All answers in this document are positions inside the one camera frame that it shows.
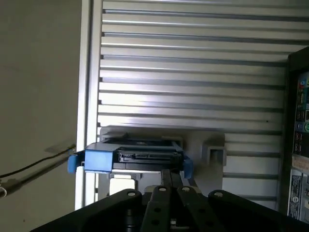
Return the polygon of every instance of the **wire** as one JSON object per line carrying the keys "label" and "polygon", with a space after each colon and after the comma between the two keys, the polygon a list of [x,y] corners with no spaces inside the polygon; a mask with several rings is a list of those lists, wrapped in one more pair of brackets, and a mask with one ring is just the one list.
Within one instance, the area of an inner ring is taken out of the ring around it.
{"label": "wire", "polygon": [[20,172],[22,172],[22,171],[24,171],[24,170],[26,170],[26,169],[28,169],[28,168],[31,168],[31,167],[33,167],[33,166],[35,166],[35,165],[37,165],[37,164],[39,164],[39,163],[41,163],[41,162],[43,162],[43,161],[45,161],[45,160],[50,160],[50,159],[56,158],[56,157],[58,157],[58,156],[60,156],[60,155],[62,155],[62,154],[64,154],[64,153],[66,153],[66,152],[68,152],[68,151],[74,149],[75,147],[76,147],[75,145],[71,145],[71,146],[69,146],[66,150],[61,151],[61,152],[59,152],[59,153],[57,153],[57,154],[55,154],[55,155],[53,155],[53,156],[48,156],[48,157],[46,157],[46,158],[40,159],[40,160],[38,160],[38,161],[36,161],[36,162],[34,162],[34,163],[32,163],[32,164],[30,164],[30,165],[24,167],[24,168],[21,168],[21,169],[19,169],[19,170],[16,170],[16,171],[14,171],[14,172],[6,173],[6,174],[3,174],[3,175],[0,175],[0,178],[5,178],[5,177],[8,177],[8,176],[14,175],[14,174],[16,174],[16,173],[20,173]]}

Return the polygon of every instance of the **screw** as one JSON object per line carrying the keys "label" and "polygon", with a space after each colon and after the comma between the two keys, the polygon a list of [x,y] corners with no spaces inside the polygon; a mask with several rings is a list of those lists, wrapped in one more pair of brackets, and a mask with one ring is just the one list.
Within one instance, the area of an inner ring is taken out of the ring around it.
{"label": "screw", "polygon": [[216,197],[223,197],[223,193],[221,192],[215,192],[214,194]]}
{"label": "screw", "polygon": [[190,191],[190,189],[188,187],[183,187],[183,191],[188,192],[188,191]]}

